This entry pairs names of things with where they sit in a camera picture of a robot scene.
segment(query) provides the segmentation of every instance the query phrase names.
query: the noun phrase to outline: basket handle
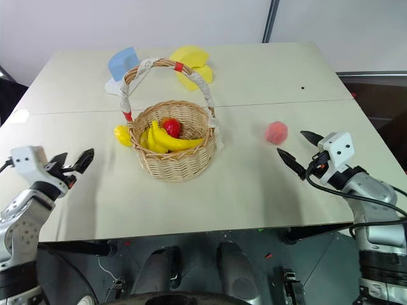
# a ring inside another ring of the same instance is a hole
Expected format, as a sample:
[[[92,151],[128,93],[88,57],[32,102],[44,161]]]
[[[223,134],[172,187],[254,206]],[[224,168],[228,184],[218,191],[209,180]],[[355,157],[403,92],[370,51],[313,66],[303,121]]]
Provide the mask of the basket handle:
[[[210,94],[209,86],[201,77],[201,75],[195,72],[193,69],[189,68],[188,66],[176,62],[174,60],[168,58],[149,58],[143,60],[137,67],[134,67],[130,71],[128,71],[123,76],[123,82],[120,88],[121,91],[121,111],[128,122],[132,122],[132,108],[130,106],[130,101],[128,100],[128,89],[130,83],[135,79],[140,79],[140,81],[144,78],[144,76],[148,73],[148,71],[153,67],[169,67],[174,69],[177,72],[183,73],[186,75],[188,79],[193,81],[199,89],[202,91],[203,96],[205,97],[205,101],[207,103],[209,112],[209,120],[214,120],[215,113],[214,113],[214,103],[212,99],[212,95]]]

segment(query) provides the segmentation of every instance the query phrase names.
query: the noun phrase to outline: blue cloth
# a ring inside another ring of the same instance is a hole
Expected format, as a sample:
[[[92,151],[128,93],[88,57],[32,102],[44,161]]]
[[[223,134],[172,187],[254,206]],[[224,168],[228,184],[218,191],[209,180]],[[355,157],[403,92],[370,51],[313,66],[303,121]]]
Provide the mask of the blue cloth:
[[[115,81],[123,78],[127,71],[139,64],[139,59],[132,47],[115,54],[108,63],[108,67]]]

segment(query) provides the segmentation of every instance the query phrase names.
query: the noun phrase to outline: floor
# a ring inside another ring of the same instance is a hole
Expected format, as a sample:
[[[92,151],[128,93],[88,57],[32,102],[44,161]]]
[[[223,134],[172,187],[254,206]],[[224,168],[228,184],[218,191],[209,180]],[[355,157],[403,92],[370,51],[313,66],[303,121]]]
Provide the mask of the floor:
[[[295,245],[281,243],[276,229],[132,238],[117,240],[117,253],[112,257],[101,257],[100,262],[116,277],[124,277],[129,291],[151,252],[163,246],[178,245],[184,265],[179,290],[221,292],[216,249],[220,242],[228,240],[237,243],[247,254],[259,282],[263,304],[289,304],[285,303],[282,294],[281,267],[291,268],[297,279],[303,282],[308,305],[351,304],[358,295],[359,265],[355,241],[340,233],[322,234]],[[99,301],[104,301],[112,278],[101,270],[98,258],[63,255],[83,272]],[[52,305],[76,305],[82,296],[90,293],[72,269],[45,250],[39,251],[38,273]]]

